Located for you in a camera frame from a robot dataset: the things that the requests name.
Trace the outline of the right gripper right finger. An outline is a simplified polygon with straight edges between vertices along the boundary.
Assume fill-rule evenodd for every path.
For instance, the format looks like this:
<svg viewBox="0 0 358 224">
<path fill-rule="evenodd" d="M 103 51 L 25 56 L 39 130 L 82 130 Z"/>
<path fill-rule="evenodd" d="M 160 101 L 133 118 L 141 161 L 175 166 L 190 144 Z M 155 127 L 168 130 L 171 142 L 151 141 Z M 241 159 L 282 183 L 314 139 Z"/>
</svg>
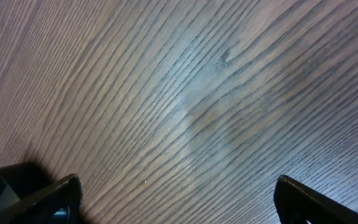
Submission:
<svg viewBox="0 0 358 224">
<path fill-rule="evenodd" d="M 287 175 L 277 179 L 273 201 L 281 223 L 358 223 L 358 213 Z"/>
</svg>

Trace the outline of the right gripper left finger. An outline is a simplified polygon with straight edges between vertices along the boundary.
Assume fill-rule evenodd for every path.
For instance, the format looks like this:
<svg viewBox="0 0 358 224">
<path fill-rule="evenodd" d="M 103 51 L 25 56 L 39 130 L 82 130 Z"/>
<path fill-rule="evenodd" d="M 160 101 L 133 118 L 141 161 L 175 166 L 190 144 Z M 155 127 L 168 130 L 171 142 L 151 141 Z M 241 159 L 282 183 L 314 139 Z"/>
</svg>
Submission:
<svg viewBox="0 0 358 224">
<path fill-rule="evenodd" d="M 51 181 L 35 163 L 0 167 L 0 223 L 78 223 L 82 189 L 69 174 Z"/>
</svg>

